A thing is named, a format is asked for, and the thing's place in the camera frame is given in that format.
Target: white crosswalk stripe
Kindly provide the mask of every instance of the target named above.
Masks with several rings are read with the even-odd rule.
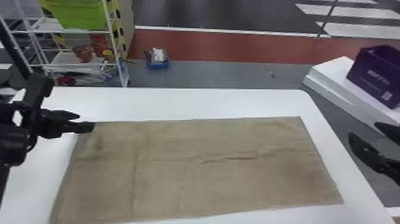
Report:
[[[296,6],[304,13],[313,15],[326,15],[330,9],[330,6],[327,5],[296,4]],[[381,10],[379,8],[336,7],[332,12],[332,16],[400,19],[400,14],[392,10]]]
[[[335,0],[317,0],[317,1],[334,2]],[[372,1],[372,0],[339,0],[339,2],[378,4],[377,2]]]
[[[352,3],[368,3],[372,4],[372,0],[341,0],[340,2]],[[321,3],[313,4],[296,4],[296,6],[307,15],[327,15],[331,6],[321,5]],[[336,7],[332,12],[333,18],[340,19],[340,23],[328,22],[324,28],[325,32],[330,36],[351,37],[351,38],[377,38],[377,39],[399,39],[400,40],[400,27],[387,26],[387,20],[398,20],[400,22],[400,14],[389,9],[380,8],[365,8],[365,7]],[[360,24],[363,19],[367,18],[368,21],[377,20],[377,24]],[[315,18],[318,25],[322,25],[323,17]]]

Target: green box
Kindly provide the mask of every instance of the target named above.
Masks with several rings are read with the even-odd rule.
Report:
[[[106,19],[101,0],[45,0],[65,29],[104,30]]]

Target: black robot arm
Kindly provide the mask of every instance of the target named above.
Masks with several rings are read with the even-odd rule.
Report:
[[[0,103],[0,204],[7,184],[10,168],[21,165],[38,137],[59,138],[63,133],[88,133],[94,130],[90,122],[72,122],[80,116],[68,111],[41,109],[44,98],[49,97],[54,81],[41,74],[32,74],[22,101]],[[20,124],[13,118],[22,116]]]

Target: white table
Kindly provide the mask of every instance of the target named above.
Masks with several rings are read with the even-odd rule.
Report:
[[[21,99],[19,92],[14,99]],[[301,116],[344,204],[262,210],[153,223],[393,223],[312,99],[302,91],[218,89],[55,88],[43,105],[81,120],[222,119]],[[26,162],[13,168],[0,210],[1,224],[47,224],[77,136],[40,139]]]

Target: gray floor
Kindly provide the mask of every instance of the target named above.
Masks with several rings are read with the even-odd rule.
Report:
[[[132,62],[136,64],[129,68],[131,87],[302,89],[314,99],[347,150],[347,135],[354,132],[383,154],[400,159],[400,147],[302,85],[312,65],[173,61],[169,69],[147,70],[144,61]],[[400,206],[400,186],[363,165],[352,153],[350,155],[383,204],[386,207]]]

